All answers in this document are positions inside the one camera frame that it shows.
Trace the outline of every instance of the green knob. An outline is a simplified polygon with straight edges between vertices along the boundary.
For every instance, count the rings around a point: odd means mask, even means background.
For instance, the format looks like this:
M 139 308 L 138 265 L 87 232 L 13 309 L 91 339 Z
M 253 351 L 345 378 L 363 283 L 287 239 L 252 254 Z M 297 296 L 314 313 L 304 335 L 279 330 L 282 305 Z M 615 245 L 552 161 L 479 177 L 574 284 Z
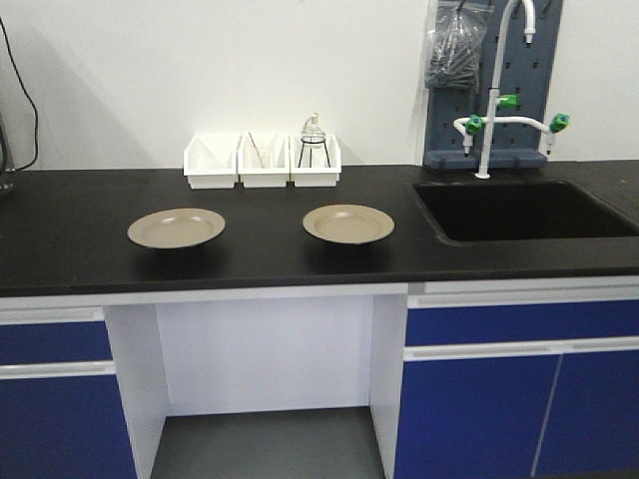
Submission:
M 468 135 L 476 135 L 481 131 L 484 124 L 485 122 L 483 121 L 483 118 L 477 115 L 470 115 L 470 118 L 468 119 L 465 125 L 466 133 Z
M 498 105 L 503 108 L 515 108 L 519 105 L 519 97 L 517 95 L 501 95 Z
M 570 125 L 570 117 L 568 115 L 564 115 L 563 113 L 558 113 L 552 119 L 552 123 L 550 123 L 550 131 L 552 133 L 559 133 L 568 125 Z

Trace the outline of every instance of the gooseneck faucet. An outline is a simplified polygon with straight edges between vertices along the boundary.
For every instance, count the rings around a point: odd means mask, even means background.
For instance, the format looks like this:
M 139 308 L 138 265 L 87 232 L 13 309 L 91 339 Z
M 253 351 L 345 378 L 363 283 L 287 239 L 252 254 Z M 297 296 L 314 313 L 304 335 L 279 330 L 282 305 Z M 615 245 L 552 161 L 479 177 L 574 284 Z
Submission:
M 475 174 L 478 178 L 488 179 L 488 162 L 490 160 L 490 148 L 492 145 L 492 135 L 495 125 L 495 114 L 497 105 L 499 104 L 499 84 L 501 83 L 501 69 L 503 66 L 503 55 L 506 48 L 506 39 L 508 36 L 508 20 L 514 7 L 521 0 L 508 0 L 503 9 L 501 23 L 499 24 L 499 39 L 497 41 L 497 52 L 495 54 L 495 66 L 492 71 L 492 82 L 488 94 L 488 108 L 486 113 L 485 130 L 483 136 L 483 148 L 481 150 L 481 160 L 479 162 L 479 170 Z M 526 26 L 523 34 L 526 44 L 530 46 L 532 36 L 535 34 L 535 6 L 532 0 L 523 0 L 526 12 Z

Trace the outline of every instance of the black cable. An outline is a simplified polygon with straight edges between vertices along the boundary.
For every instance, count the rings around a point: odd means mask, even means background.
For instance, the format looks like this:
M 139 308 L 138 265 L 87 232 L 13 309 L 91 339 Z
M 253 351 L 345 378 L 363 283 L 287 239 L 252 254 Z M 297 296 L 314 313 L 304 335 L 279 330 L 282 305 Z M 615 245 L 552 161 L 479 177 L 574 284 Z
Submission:
M 20 172 L 22 170 L 26 170 L 27 168 L 32 167 L 37 161 L 38 161 L 38 154 L 39 154 L 39 147 L 38 147 L 38 125 L 39 125 L 39 118 L 38 118 L 38 109 L 36 108 L 36 104 L 33 103 L 33 100 L 31 99 L 31 96 L 29 95 L 29 92 L 27 92 L 26 87 L 24 86 L 24 82 L 22 81 L 22 76 L 20 75 L 20 72 L 18 71 L 18 66 L 16 65 L 16 61 L 13 58 L 13 52 L 11 51 L 11 43 L 9 42 L 9 36 L 7 35 L 7 29 L 4 26 L 4 21 L 2 20 L 2 17 L 0 17 L 0 27 L 2 27 L 2 34 L 4 35 L 4 43 L 7 46 L 7 53 L 9 54 L 9 60 L 11 60 L 11 65 L 13 66 L 13 71 L 16 74 L 16 78 L 18 79 L 18 83 L 20 83 L 20 88 L 22 89 L 22 93 L 24 93 L 24 96 L 27 97 L 27 100 L 29 100 L 29 103 L 31 104 L 31 108 L 33 109 L 33 114 L 34 114 L 34 127 L 33 127 L 33 145 L 34 145 L 34 154 L 33 154 L 33 160 L 31 160 L 31 162 L 29 162 L 27 165 L 24 165 L 20 168 L 16 168 L 14 169 L 14 172 Z M 6 167 L 6 162 L 7 160 L 7 152 L 8 149 L 4 149 L 3 152 L 3 158 L 2 158 L 2 163 L 3 166 Z
M 4 138 L 2 125 L 0 125 L 0 153 L 2 153 L 2 164 L 0 165 L 0 177 L 2 177 L 2 174 L 7 171 L 7 164 L 9 163 L 9 149 Z

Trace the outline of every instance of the white panel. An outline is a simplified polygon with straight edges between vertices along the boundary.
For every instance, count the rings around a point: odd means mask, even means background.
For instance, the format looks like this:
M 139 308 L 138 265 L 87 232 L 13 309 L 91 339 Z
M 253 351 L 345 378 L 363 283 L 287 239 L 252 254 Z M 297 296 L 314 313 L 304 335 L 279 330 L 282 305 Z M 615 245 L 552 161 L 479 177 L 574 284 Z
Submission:
M 148 479 L 169 412 L 155 309 L 109 307 L 107 328 L 136 471 L 139 479 Z
M 172 414 L 368 404 L 370 296 L 158 305 Z
M 405 282 L 392 282 L 379 284 L 322 284 L 313 286 L 239 287 L 235 289 L 194 289 L 177 291 L 121 292 L 112 294 L 4 297 L 2 298 L 2 303 L 0 303 L 0 308 L 52 308 L 71 305 L 106 306 L 124 304 L 160 304 L 167 302 L 202 302 L 226 299 L 403 294 L 406 293 L 407 289 L 408 285 Z
M 639 298 L 639 276 L 413 283 L 409 308 Z
M 401 395 L 406 296 L 374 299 L 370 361 L 370 413 L 386 478 L 394 472 Z

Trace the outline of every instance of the pegboard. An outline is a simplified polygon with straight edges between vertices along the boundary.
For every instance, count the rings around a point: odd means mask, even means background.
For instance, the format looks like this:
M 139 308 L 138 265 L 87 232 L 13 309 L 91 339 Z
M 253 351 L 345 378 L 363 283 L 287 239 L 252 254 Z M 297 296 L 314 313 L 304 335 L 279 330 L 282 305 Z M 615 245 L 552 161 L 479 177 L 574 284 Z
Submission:
M 429 91 L 423 164 L 437 170 L 476 169 L 481 156 L 483 131 L 475 135 L 470 155 L 465 157 L 463 137 L 452 122 L 472 114 L 486 114 L 499 24 L 507 0 L 472 0 L 472 3 L 494 6 L 481 51 L 479 93 L 446 88 Z M 497 108 L 497 116 L 524 116 L 543 122 L 563 0 L 533 0 L 533 3 L 537 33 L 530 47 L 526 47 L 525 12 L 520 1 L 510 18 L 501 75 L 500 94 L 516 94 L 519 105 L 514 109 Z M 527 125 L 495 125 L 489 166 L 544 166 L 547 159 L 538 153 L 540 136 L 540 132 Z

